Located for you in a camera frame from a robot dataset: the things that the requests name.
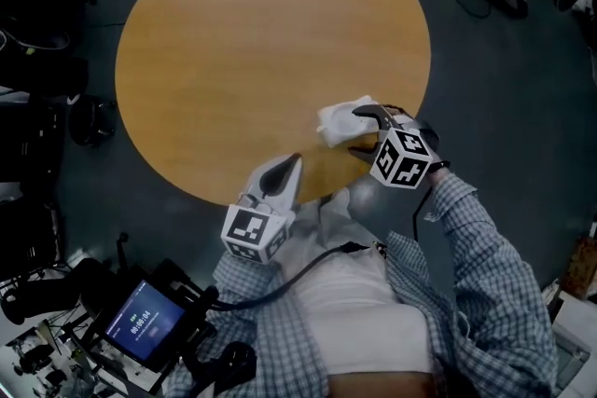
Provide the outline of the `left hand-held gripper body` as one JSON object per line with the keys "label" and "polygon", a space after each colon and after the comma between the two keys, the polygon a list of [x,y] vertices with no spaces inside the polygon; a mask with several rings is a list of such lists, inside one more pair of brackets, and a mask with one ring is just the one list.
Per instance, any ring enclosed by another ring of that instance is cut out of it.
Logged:
{"label": "left hand-held gripper body", "polygon": [[294,208],[281,213],[277,196],[251,194],[246,190],[230,204],[220,239],[234,256],[269,264],[290,236],[296,219]]}

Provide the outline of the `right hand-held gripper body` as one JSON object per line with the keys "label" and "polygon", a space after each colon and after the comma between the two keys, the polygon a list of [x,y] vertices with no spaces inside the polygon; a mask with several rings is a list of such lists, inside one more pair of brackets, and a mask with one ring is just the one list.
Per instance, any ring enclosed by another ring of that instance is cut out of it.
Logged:
{"label": "right hand-held gripper body", "polygon": [[382,185],[416,189],[429,168],[439,162],[439,136],[425,121],[418,121],[402,108],[386,111],[394,124],[380,130],[381,141],[369,174]]}

